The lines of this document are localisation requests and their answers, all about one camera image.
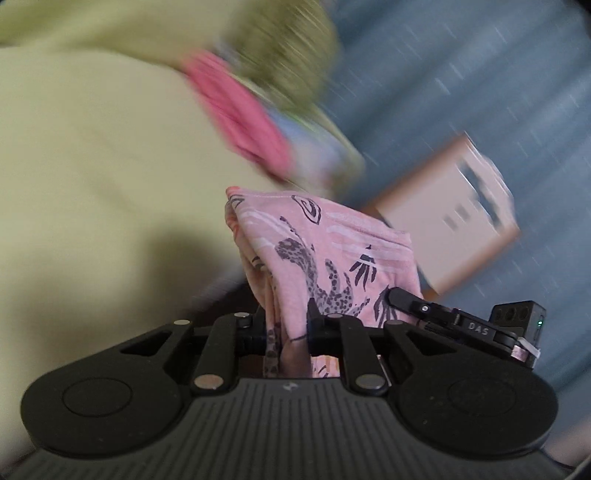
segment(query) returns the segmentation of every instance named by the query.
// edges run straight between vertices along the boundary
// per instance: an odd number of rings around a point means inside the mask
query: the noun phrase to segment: metal pin
[[[363,374],[355,379],[355,384],[364,390],[378,390],[385,385],[383,377],[376,374]]]
[[[205,374],[199,375],[193,383],[197,388],[204,390],[216,390],[223,385],[223,378],[219,375]]]

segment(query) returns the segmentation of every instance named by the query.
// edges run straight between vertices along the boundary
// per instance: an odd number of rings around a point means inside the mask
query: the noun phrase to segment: blue curtain
[[[341,0],[333,18],[343,52],[323,105],[368,166],[346,203],[467,131],[513,192],[522,235],[441,302],[483,318],[543,305],[536,371],[560,397],[555,432],[591,414],[576,401],[591,394],[587,14],[559,0]]]

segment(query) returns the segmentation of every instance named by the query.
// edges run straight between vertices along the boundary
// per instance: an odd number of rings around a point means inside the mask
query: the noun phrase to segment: light green fabric
[[[180,68],[233,22],[243,0],[4,0],[0,44],[95,48]]]
[[[229,3],[0,4],[0,37],[20,45],[0,48],[0,466],[27,443],[31,381],[173,321],[239,268],[224,190],[275,184],[182,74],[129,57],[178,65]]]
[[[335,27],[319,0],[251,0],[228,35],[235,73],[263,88],[284,111],[307,114],[338,50]]]

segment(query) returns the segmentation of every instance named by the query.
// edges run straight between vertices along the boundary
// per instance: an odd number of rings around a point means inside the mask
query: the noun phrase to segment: ridged black surface
[[[542,454],[481,462],[454,458],[410,435],[380,399],[339,379],[242,380],[200,398],[151,446],[104,460],[31,457],[11,480],[558,480]]]

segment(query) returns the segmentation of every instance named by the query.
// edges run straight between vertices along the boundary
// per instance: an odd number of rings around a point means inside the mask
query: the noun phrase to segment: pink cloth
[[[288,178],[291,173],[288,141],[258,99],[230,75],[226,62],[204,51],[185,70],[232,148],[274,176]]]
[[[297,192],[227,189],[226,223],[234,233],[251,289],[265,309],[268,377],[339,374],[331,357],[310,359],[307,305],[321,314],[357,316],[366,326],[389,319],[416,323],[389,307],[402,287],[421,296],[410,236],[329,200]]]

